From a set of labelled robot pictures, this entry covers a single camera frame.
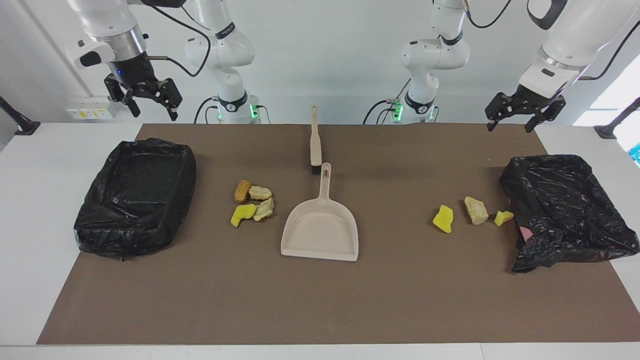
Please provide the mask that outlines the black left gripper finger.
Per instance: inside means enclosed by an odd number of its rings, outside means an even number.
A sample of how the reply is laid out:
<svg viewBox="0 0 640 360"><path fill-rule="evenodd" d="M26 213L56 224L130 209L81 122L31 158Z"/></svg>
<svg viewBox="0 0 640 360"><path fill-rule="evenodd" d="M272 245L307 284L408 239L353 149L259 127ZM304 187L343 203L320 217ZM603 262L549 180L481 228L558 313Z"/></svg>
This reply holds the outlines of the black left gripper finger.
<svg viewBox="0 0 640 360"><path fill-rule="evenodd" d="M525 132L531 133L538 125L542 125L544 122L555 121L565 106L566 100L564 96L559 95L544 111L539 109L535 110L534 116L525 125Z"/></svg>
<svg viewBox="0 0 640 360"><path fill-rule="evenodd" d="M520 106L521 99L518 96L509 96L498 92L484 110L487 118L487 130L493 132L500 121L517 115Z"/></svg>

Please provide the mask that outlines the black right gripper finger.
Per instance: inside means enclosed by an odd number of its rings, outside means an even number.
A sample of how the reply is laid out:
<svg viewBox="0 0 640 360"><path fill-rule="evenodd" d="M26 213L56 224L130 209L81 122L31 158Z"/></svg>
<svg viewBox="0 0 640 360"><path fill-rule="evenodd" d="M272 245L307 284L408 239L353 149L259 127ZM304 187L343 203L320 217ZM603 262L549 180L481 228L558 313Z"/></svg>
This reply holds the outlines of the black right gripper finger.
<svg viewBox="0 0 640 360"><path fill-rule="evenodd" d="M150 98L165 108L170 121L178 120L178 108L182 103L182 95L172 78L158 80L153 77L150 80Z"/></svg>
<svg viewBox="0 0 640 360"><path fill-rule="evenodd" d="M140 116L141 110L137 104L137 101L134 100L133 88L125 88L126 91L123 91L122 85L112 74L105 76L105 78L103 79L103 83L105 84L105 88L109 93L110 100L115 103L121 103L122 105L128 107L130 113L134 118Z"/></svg>

